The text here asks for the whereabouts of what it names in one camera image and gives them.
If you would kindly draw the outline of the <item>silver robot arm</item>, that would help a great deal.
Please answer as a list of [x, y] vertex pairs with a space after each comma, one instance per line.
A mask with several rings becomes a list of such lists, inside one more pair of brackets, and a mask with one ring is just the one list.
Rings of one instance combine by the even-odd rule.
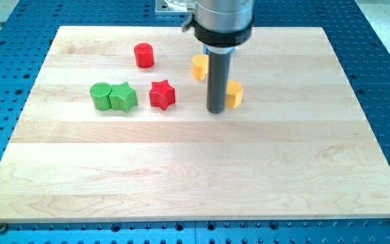
[[254, 0], [196, 0], [188, 7], [182, 31], [194, 36], [209, 51], [207, 110], [224, 111], [232, 50], [250, 35], [254, 22]]

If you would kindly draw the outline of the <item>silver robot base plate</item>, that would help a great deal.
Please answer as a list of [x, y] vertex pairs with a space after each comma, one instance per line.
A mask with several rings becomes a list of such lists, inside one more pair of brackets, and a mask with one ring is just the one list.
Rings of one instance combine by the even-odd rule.
[[154, 13], [157, 16], [186, 14], [194, 6], [194, 0], [154, 0]]

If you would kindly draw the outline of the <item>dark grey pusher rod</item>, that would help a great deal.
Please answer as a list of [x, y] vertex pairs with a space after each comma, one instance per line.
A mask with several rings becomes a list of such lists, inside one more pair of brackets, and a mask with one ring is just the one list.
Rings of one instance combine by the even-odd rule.
[[209, 73], [207, 83], [207, 110], [222, 113], [225, 108], [226, 89], [230, 68], [230, 53], [209, 52]]

